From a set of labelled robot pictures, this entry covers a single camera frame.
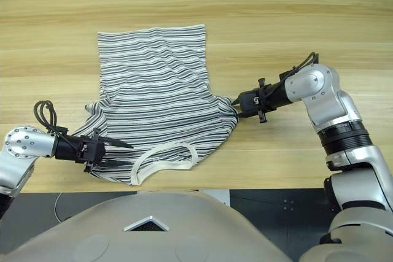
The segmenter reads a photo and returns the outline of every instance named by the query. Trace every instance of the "black cable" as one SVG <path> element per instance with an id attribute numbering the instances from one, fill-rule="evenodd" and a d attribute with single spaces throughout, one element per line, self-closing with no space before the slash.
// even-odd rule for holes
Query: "black cable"
<path id="1" fill-rule="evenodd" d="M 285 80 L 287 80 L 288 77 L 296 74 L 298 71 L 300 71 L 301 68 L 318 61 L 318 57 L 319 57 L 318 53 L 311 52 L 307 56 L 307 58 L 304 61 L 302 61 L 297 67 L 293 67 L 292 70 L 289 71 L 287 75 L 276 85 L 276 87 L 274 87 L 268 94 L 264 96 L 264 98 L 266 99 L 269 96 L 271 96 L 283 83 L 285 83 Z"/>
<path id="2" fill-rule="evenodd" d="M 49 111 L 49 121 L 46 119 L 44 115 L 44 107 Z M 53 107 L 52 101 L 39 101 L 34 105 L 33 108 L 34 116 L 36 116 L 37 121 L 47 128 L 48 133 L 56 133 L 62 140 L 67 142 L 69 146 L 71 146 L 74 150 L 78 150 L 78 147 L 74 145 L 71 141 L 67 139 L 66 136 L 62 135 L 59 131 L 56 130 L 57 124 L 57 114 L 55 112 L 55 108 Z"/>

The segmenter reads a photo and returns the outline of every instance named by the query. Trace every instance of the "white cable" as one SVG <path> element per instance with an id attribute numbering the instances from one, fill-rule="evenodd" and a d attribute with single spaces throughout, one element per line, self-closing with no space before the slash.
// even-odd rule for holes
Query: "white cable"
<path id="1" fill-rule="evenodd" d="M 63 193 L 59 193 L 59 195 L 58 195 L 57 198 L 56 198 L 55 205 L 54 205 L 54 207 L 53 207 L 53 213 L 55 214 L 55 217 L 56 217 L 58 223 L 61 223 L 62 221 L 60 220 L 59 216 L 57 215 L 56 207 L 57 207 L 57 202 L 58 202 L 58 200 L 60 199 L 60 196 L 61 196 L 62 194 L 63 194 Z"/>

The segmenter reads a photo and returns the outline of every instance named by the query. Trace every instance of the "black floor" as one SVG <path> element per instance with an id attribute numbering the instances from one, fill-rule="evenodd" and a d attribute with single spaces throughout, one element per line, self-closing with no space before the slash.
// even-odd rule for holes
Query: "black floor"
<path id="1" fill-rule="evenodd" d="M 57 213 L 61 220 L 124 193 L 64 193 Z M 294 261 L 319 243 L 333 214 L 322 189 L 231 190 L 231 207 L 242 213 Z M 0 253 L 58 224 L 53 213 L 57 193 L 21 194 L 0 226 Z"/>

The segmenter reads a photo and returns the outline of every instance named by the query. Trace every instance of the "striped t-shirt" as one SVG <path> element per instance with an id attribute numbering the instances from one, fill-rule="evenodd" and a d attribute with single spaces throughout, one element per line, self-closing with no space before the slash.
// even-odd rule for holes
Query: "striped t-shirt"
<path id="1" fill-rule="evenodd" d="M 204 25 L 98 33 L 100 99 L 76 136 L 120 139 L 134 149 L 106 147 L 90 174 L 140 185 L 159 170 L 190 169 L 211 154 L 238 119 L 229 98 L 213 95 L 206 70 Z"/>

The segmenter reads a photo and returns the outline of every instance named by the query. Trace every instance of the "wooden table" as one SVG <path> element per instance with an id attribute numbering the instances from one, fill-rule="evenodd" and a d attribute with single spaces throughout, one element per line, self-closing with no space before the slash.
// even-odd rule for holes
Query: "wooden table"
<path id="1" fill-rule="evenodd" d="M 0 135 L 40 126 L 33 105 L 53 101 L 60 126 L 84 123 L 98 99 L 97 31 L 206 24 L 212 91 L 236 97 L 310 51 L 340 73 L 364 123 L 393 162 L 393 0 L 0 0 Z M 25 192 L 165 188 L 321 187 L 330 171 L 303 104 L 241 120 L 192 171 L 161 171 L 141 187 L 95 179 L 81 164 L 40 158 Z"/>

